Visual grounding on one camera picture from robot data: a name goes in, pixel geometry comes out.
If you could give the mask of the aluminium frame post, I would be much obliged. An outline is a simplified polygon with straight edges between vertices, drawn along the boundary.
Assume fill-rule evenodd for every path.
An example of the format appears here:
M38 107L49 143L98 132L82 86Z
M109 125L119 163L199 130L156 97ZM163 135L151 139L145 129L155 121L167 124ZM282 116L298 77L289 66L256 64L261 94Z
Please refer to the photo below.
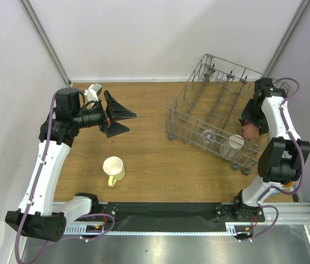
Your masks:
M71 81L67 75L67 72L65 71L59 56L54 49L40 19L38 18L35 9L33 5L31 4L31 1L29 0L18 0L20 3L23 11L25 12L29 22L31 23L33 29L35 30L38 38L40 39L44 49L46 50L48 56L51 59L51 62L53 63L54 67L56 68L60 78L62 79L63 83L66 86L71 85Z
M275 52L273 53L269 63L267 64L264 72L263 77L269 76L269 74L274 69L275 65L277 64L279 58L281 57L283 51L285 50L287 44L289 43L290 39L292 38L296 28L298 27L299 23L301 22L303 16L305 15L308 7L310 6L310 0L302 0L300 1L291 21L289 22Z

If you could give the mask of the clear plastic cup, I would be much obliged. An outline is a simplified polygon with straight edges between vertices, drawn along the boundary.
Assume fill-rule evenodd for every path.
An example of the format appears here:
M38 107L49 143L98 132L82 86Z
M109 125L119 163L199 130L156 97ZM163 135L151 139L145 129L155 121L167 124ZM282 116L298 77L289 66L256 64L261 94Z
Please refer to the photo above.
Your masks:
M201 138L200 138L200 149L204 151L209 151L213 150L215 147L216 143L216 133L214 130L211 129L205 129L201 133Z

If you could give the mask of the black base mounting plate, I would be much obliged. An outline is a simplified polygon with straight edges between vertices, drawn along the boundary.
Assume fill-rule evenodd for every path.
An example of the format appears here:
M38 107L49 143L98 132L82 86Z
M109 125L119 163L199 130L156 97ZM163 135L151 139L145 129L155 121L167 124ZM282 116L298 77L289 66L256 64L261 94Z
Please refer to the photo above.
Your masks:
M121 220L128 216L165 218L194 218L218 222L265 221L259 207L238 210L232 203L220 202L109 202L100 204L101 212Z

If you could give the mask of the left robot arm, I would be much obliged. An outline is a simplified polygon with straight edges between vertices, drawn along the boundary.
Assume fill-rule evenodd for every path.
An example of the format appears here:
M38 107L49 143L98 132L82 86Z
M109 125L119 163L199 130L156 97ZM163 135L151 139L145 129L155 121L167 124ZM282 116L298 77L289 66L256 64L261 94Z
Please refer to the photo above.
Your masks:
M38 155L27 191L15 211L8 211L5 222L21 236L57 242L68 224L86 218L101 217L97 195L77 193L60 207L53 198L62 166L80 129L98 127L106 137L129 131L121 120L134 119L136 113L122 106L109 91L104 92L106 107L92 85L82 91L73 87L58 90L40 127Z

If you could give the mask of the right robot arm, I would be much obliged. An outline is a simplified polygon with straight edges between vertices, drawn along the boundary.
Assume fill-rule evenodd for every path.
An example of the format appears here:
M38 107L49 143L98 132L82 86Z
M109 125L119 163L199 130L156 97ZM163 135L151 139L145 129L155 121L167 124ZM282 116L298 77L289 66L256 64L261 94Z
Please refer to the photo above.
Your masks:
M254 95L248 101L239 121L244 138L256 130L269 134L268 144L258 160L255 180L234 198L232 215L239 222L258 217L263 212L263 201L274 191L293 195L300 189L286 191L289 183L302 183L310 143L296 132L289 115L288 100L295 95L275 87L277 80L260 78L254 83Z

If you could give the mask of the right aluminium frame post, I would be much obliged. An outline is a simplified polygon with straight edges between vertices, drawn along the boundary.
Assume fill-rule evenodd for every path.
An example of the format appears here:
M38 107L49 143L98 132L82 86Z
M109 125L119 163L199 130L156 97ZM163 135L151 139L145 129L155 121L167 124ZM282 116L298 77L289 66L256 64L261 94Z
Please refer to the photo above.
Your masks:
M267 64L264 72L263 77L269 76L269 74L274 69L275 65L277 64L279 58L281 57L283 51L285 50L287 44L289 43L290 39L292 38L296 28L298 27L299 23L301 22L303 16L305 15L308 7L310 6L310 0L302 0L300 1L291 21L289 22L275 52L273 53L269 63Z

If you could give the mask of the blue mug orange inside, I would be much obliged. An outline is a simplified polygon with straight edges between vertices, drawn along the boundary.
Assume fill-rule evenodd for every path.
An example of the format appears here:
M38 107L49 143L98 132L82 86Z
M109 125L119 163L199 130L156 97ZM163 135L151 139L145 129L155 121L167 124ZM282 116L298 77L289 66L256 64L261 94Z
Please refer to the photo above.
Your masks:
M291 190L294 186L294 183L293 182L289 182L288 184L285 184L285 185L281 185L281 186L277 186L277 185L271 185L270 186L270 196L274 196L274 195L277 195L277 194L287 194L289 195Z

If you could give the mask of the yellow mug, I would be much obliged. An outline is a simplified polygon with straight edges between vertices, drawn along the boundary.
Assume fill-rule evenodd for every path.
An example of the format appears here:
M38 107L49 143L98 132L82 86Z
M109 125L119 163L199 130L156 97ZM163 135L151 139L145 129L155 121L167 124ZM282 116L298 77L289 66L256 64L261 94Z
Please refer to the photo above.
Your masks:
M110 187L114 187L116 182L125 177L124 163L116 156L109 157L103 162L103 171L108 175L108 186Z

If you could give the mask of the left aluminium frame post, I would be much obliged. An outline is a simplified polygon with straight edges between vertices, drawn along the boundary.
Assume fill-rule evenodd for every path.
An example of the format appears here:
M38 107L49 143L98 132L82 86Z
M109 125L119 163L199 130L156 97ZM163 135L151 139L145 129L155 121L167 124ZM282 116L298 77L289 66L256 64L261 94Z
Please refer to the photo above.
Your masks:
M35 9L33 5L31 4L31 1L29 0L18 0L20 3L23 11L25 12L29 22L31 23L33 29L35 30L38 38L40 39L44 49L46 50L48 56L51 59L51 62L53 63L54 67L56 68L60 78L62 79L63 83L66 86L71 85L71 81L67 75L67 72L65 71L59 56L54 49L40 19L38 18Z

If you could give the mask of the beige plastic cup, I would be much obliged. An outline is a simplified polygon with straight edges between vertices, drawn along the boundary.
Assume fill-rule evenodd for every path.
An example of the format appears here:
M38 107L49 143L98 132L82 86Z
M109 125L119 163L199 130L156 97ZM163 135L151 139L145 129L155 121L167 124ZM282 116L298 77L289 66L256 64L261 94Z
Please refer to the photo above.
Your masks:
M234 134L221 144L219 153L226 160L234 159L242 150L244 143L242 136Z

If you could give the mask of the pink patterned mug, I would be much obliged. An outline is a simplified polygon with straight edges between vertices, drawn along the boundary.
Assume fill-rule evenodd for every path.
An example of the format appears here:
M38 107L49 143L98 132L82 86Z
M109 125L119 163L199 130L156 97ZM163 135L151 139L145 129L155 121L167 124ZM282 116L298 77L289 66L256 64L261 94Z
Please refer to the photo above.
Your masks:
M241 130L241 136L247 140L252 141L259 137L259 128L251 123L246 123Z

